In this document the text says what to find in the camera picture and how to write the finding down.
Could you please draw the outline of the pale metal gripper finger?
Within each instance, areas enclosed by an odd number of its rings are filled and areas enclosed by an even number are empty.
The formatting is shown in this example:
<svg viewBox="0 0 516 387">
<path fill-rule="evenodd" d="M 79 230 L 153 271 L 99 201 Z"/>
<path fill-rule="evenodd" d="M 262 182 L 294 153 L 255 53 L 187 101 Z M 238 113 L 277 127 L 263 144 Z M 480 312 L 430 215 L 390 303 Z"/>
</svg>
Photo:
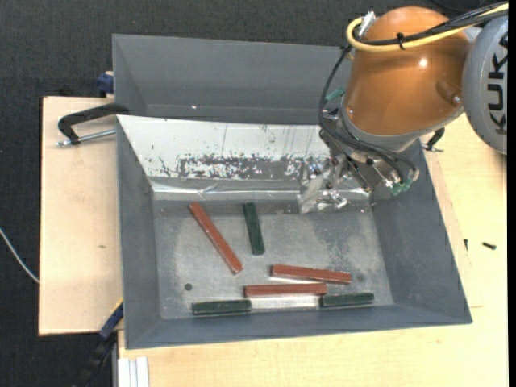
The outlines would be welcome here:
<svg viewBox="0 0 516 387">
<path fill-rule="evenodd" d="M 316 199 L 318 211 L 341 210 L 348 204 L 348 200 L 336 189 L 323 190 Z"/>
<path fill-rule="evenodd" d="M 323 187 L 324 173 L 322 166 L 313 159 L 307 159 L 300 180 L 297 195 L 298 207 L 301 214 L 317 210 L 318 197 Z"/>
</svg>

